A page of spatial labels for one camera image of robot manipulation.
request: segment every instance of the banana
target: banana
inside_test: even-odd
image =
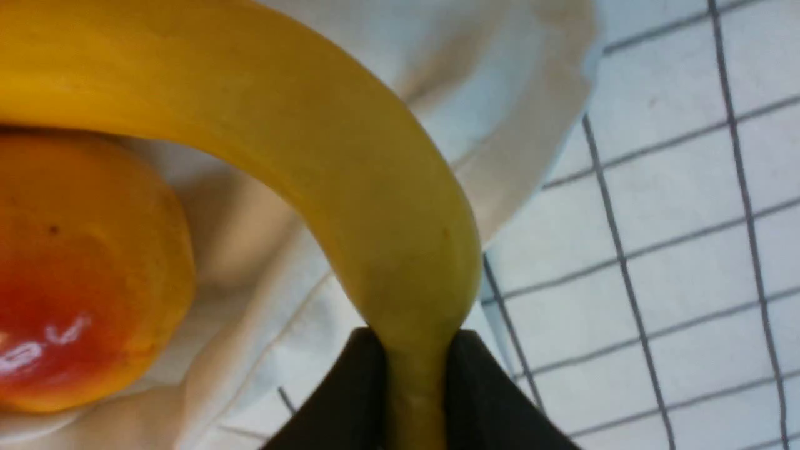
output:
[[[446,448],[478,233],[414,116],[334,44],[247,0],[3,0],[0,124],[171,140],[273,188],[386,349],[387,448]]]

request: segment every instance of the black object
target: black object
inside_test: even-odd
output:
[[[317,391],[262,450],[376,450],[385,390],[383,347],[370,329],[359,328]],[[449,450],[579,450],[473,331],[460,331],[450,346],[445,409]]]

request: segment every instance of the peach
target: peach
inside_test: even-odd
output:
[[[145,163],[97,135],[0,131],[0,409],[123,389],[193,295],[180,203]]]

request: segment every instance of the grid line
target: grid line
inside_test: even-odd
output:
[[[786,376],[784,376],[783,379],[784,380],[792,380],[792,379],[798,378],[798,377],[800,377],[800,370],[791,372],[790,374],[786,374]],[[748,391],[750,389],[759,388],[761,386],[766,386],[766,385],[769,385],[770,383],[774,383],[774,382],[775,382],[775,380],[772,379],[772,378],[764,378],[764,379],[760,379],[760,380],[750,381],[748,383],[740,384],[740,385],[738,385],[736,387],[733,387],[733,388],[721,389],[719,391],[711,392],[709,394],[704,394],[704,395],[699,396],[699,397],[694,397],[692,399],[685,400],[685,401],[682,401],[680,403],[668,405],[668,406],[666,406],[666,410],[668,412],[671,412],[671,411],[680,410],[682,408],[688,408],[688,407],[694,406],[696,404],[700,404],[700,403],[705,402],[705,401],[720,399],[720,398],[727,397],[727,396],[733,396],[733,395],[736,395],[738,393],[741,393],[741,392],[744,392],[744,391]],[[593,425],[591,427],[584,428],[584,429],[579,430],[577,432],[570,433],[570,438],[571,439],[577,439],[579,437],[588,436],[588,435],[591,435],[591,434],[595,434],[597,432],[602,432],[602,431],[609,430],[609,429],[612,429],[612,428],[620,427],[622,425],[626,425],[626,424],[630,424],[630,423],[636,422],[637,420],[642,420],[642,419],[646,419],[646,418],[651,417],[651,416],[656,416],[660,412],[661,411],[658,408],[653,408],[653,409],[648,409],[648,410],[645,410],[645,411],[642,411],[642,412],[637,412],[636,414],[632,414],[630,416],[625,416],[625,417],[622,417],[620,419],[611,420],[609,422],[605,422],[605,423],[598,424],[598,425]],[[790,440],[796,439],[797,437],[800,437],[800,433],[798,433],[797,435],[789,436]]]
[[[733,10],[737,10],[744,6],[753,5],[755,3],[763,1],[765,0],[737,0],[735,2],[728,3],[724,6],[720,6],[717,9],[717,11],[719,14],[727,14]],[[681,18],[675,22],[643,31],[642,33],[635,34],[633,36],[630,36],[629,38],[621,39],[617,42],[612,42],[611,44],[607,45],[606,48],[603,49],[603,55],[608,56],[610,54],[617,53],[621,50],[637,46],[644,42],[649,42],[651,40],[667,36],[676,31],[688,28],[689,26],[696,25],[700,22],[704,22],[709,18],[711,18],[711,9],[706,8],[705,11],[694,13],[688,17]]]
[[[286,393],[286,389],[284,389],[283,386],[278,388],[278,395],[281,396],[281,400],[286,406],[286,409],[289,410],[290,415],[294,416],[298,413],[298,409],[294,406],[294,403],[292,403],[292,399],[289,398],[289,394]]]
[[[628,272],[628,263],[625,257],[625,252],[622,249],[622,239],[617,229],[617,221],[614,218],[614,209],[611,206],[611,196],[606,185],[606,176],[603,174],[603,169],[600,166],[600,156],[598,154],[597,143],[594,141],[594,134],[592,133],[592,126],[589,122],[589,115],[583,116],[583,130],[586,133],[586,141],[589,143],[589,151],[592,155],[592,163],[597,172],[598,182],[600,184],[600,193],[602,194],[603,206],[606,209],[606,217],[608,218],[608,225],[611,229],[611,237],[614,240],[614,247],[617,251],[617,258],[619,259],[619,269],[622,273],[622,280],[625,282],[625,289],[630,301],[630,309],[634,313],[636,320],[636,328],[639,332],[639,339],[642,341],[642,350],[645,354],[647,362],[647,369],[650,372],[650,380],[653,382],[653,390],[655,393],[656,403],[658,410],[661,412],[664,427],[666,428],[666,437],[670,443],[670,450],[675,450],[675,435],[672,430],[672,423],[670,417],[666,412],[666,405],[664,404],[664,395],[661,392],[661,387],[658,383],[658,374],[655,371],[655,362],[653,361],[653,354],[650,352],[650,344],[647,340],[647,333],[645,330],[644,322],[642,321],[642,312],[639,311],[639,305],[636,301],[636,294],[634,293],[634,285],[630,280],[630,273]]]
[[[720,19],[716,0],[708,0],[708,9],[714,26],[714,42],[716,44],[719,81],[722,86],[722,97],[725,99],[725,109],[730,128],[730,138],[733,143],[734,160],[736,162],[736,174],[739,180],[739,187],[742,191],[742,203],[745,208],[745,217],[747,219],[747,234],[750,241],[750,253],[753,258],[753,272],[755,275],[756,290],[758,291],[758,302],[761,306],[764,336],[766,337],[767,351],[770,354],[770,362],[774,372],[775,385],[778,389],[783,450],[789,450],[789,433],[786,428],[786,394],[783,389],[781,367],[778,361],[778,353],[775,350],[772,327],[770,325],[770,311],[766,302],[766,295],[764,294],[764,280],[761,271],[761,260],[759,259],[758,255],[758,241],[755,232],[753,207],[750,203],[750,193],[747,189],[744,161],[742,160],[742,146],[739,141],[738,124],[736,122],[736,114],[734,111],[733,95],[730,91],[730,80],[728,79],[728,69],[725,60],[725,43],[722,37],[722,21]]]
[[[791,209],[793,207],[800,206],[800,197],[789,199],[784,202],[777,203],[771,207],[766,207],[760,211],[756,211],[752,214],[753,219],[763,219],[770,215],[777,214],[781,211]],[[692,231],[690,233],[686,233],[685,235],[680,235],[676,238],[667,239],[658,243],[653,243],[647,247],[640,248],[636,251],[632,251],[631,253],[626,255],[628,261],[633,259],[641,258],[643,256],[649,255],[650,253],[654,253],[659,250],[663,250],[665,248],[674,247],[680,245],[682,243],[687,243],[696,239],[700,239],[702,237],[712,235],[719,231],[728,230],[730,228],[736,227],[738,225],[743,225],[747,222],[747,218],[745,216],[739,217],[737,219],[728,220],[725,222],[717,223],[710,227],[701,228],[696,231]],[[595,272],[601,271],[608,267],[615,265],[618,262],[616,258],[613,259],[606,259],[600,263],[593,264],[589,267],[584,267],[578,271],[574,271],[568,273],[566,275],[560,276],[554,279],[548,279],[547,281],[543,281],[541,283],[536,283],[529,287],[523,287],[519,289],[514,289],[512,291],[508,291],[503,295],[505,300],[511,300],[516,297],[522,295],[533,294],[538,291],[543,291],[552,287],[561,286],[562,284],[569,283],[570,281],[575,281],[576,279],[584,278],[588,275],[592,275]],[[491,304],[494,302],[494,299],[482,299],[483,304]]]
[[[789,442],[791,442],[793,440],[800,439],[800,433],[795,433],[795,434],[789,435],[788,437],[789,437]],[[780,445],[781,442],[783,442],[783,438],[779,437],[777,439],[768,440],[767,442],[761,442],[760,444],[756,444],[756,445],[751,445],[749,447],[740,448],[739,450],[764,450],[765,448],[770,448],[770,447],[773,447],[775,445]]]
[[[789,107],[792,107],[792,106],[797,106],[798,104],[800,104],[800,94],[791,95],[789,97],[783,98],[783,99],[778,100],[776,102],[767,103],[764,106],[760,106],[760,107],[755,108],[753,110],[746,111],[746,112],[742,113],[741,115],[739,115],[735,119],[735,122],[737,124],[746,123],[746,122],[748,122],[750,120],[758,119],[758,118],[760,118],[760,117],[762,117],[764,115],[769,115],[771,113],[778,112],[780,110],[783,110],[783,109],[786,109],[786,108],[789,108]],[[661,142],[658,142],[658,143],[655,143],[655,144],[650,144],[650,145],[638,148],[636,150],[630,151],[628,153],[625,153],[624,155],[620,155],[620,156],[614,157],[612,159],[609,159],[609,160],[605,161],[602,164],[602,168],[603,168],[603,170],[605,170],[605,169],[610,169],[610,168],[617,167],[617,166],[622,166],[622,165],[625,165],[626,163],[629,163],[631,161],[639,159],[639,158],[641,158],[643,156],[660,153],[662,151],[669,150],[669,149],[674,148],[674,147],[676,147],[678,145],[681,145],[683,143],[688,143],[688,142],[693,141],[695,139],[701,138],[701,137],[703,137],[705,135],[709,135],[711,133],[714,133],[715,131],[725,130],[727,127],[728,127],[728,121],[727,120],[721,120],[719,122],[715,122],[715,123],[712,123],[710,125],[706,125],[705,127],[698,128],[696,130],[687,131],[687,132],[683,133],[682,135],[678,135],[678,136],[676,136],[674,138],[670,138],[670,139],[667,139],[667,140],[664,140],[664,141],[661,141]],[[571,183],[574,183],[576,181],[580,181],[580,180],[582,180],[584,178],[587,178],[587,177],[591,176],[593,173],[594,173],[594,169],[592,167],[589,167],[589,168],[586,168],[586,169],[581,169],[580,171],[577,171],[577,172],[575,172],[573,174],[569,174],[569,175],[563,176],[561,178],[551,179],[551,180],[545,182],[545,184],[542,186],[542,191],[549,191],[550,189],[554,189],[556,187],[560,187],[560,186],[564,186],[566,184],[571,184]]]
[[[528,381],[528,385],[530,387],[530,392],[534,396],[534,401],[536,402],[536,407],[542,414],[546,415],[545,412],[545,404],[542,401],[542,396],[539,393],[539,389],[536,387],[536,383],[534,381],[534,375],[530,371],[530,366],[528,365],[528,359],[525,356],[525,352],[522,350],[522,344],[517,336],[517,331],[514,329],[514,323],[511,322],[511,316],[508,313],[508,308],[506,307],[506,301],[502,298],[500,294],[500,289],[497,284],[497,280],[494,278],[494,273],[492,272],[492,268],[489,264],[489,259],[486,257],[486,254],[483,255],[483,271],[486,273],[486,280],[489,282],[489,286],[494,294],[494,299],[498,304],[498,309],[500,310],[500,315],[502,316],[503,322],[506,324],[506,330],[508,331],[509,337],[511,338],[511,343],[514,345],[514,351],[517,353],[517,358],[519,360],[520,365],[522,366],[522,373],[525,374],[525,378]]]
[[[791,289],[786,289],[785,291],[776,292],[775,294],[768,296],[766,298],[766,301],[768,303],[777,303],[780,300],[788,299],[797,294],[800,294],[800,286],[792,287]],[[652,333],[649,333],[647,337],[651,341],[658,340],[661,339],[662,337],[673,335],[675,333],[678,333],[680,331],[685,331],[693,327],[698,327],[700,325],[713,322],[717,319],[724,319],[726,317],[731,317],[733,315],[737,315],[739,313],[749,311],[751,309],[755,309],[760,306],[761,304],[758,302],[758,300],[755,300],[749,303],[744,303],[727,309],[722,309],[720,311],[715,311],[710,314],[701,315],[700,317],[694,319],[689,319],[685,322],[676,323],[675,325],[666,327],[662,330],[654,331]],[[567,368],[570,366],[586,363],[591,360],[596,360],[600,356],[614,354],[615,352],[618,352],[620,350],[625,350],[626,348],[633,347],[638,343],[639,339],[623,340],[615,344],[599,348],[598,350],[586,353],[584,355],[566,358],[564,360],[556,361],[555,363],[547,364],[539,368],[532,369],[531,373],[533,373],[535,376],[544,375],[548,372],[552,372],[561,368]],[[520,379],[522,377],[523,374],[514,375],[515,379]]]

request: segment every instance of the yellow banana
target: yellow banana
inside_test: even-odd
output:
[[[391,449],[444,449],[479,242],[450,168],[342,50],[247,0],[3,0],[0,124],[165,139],[275,189],[389,360]]]

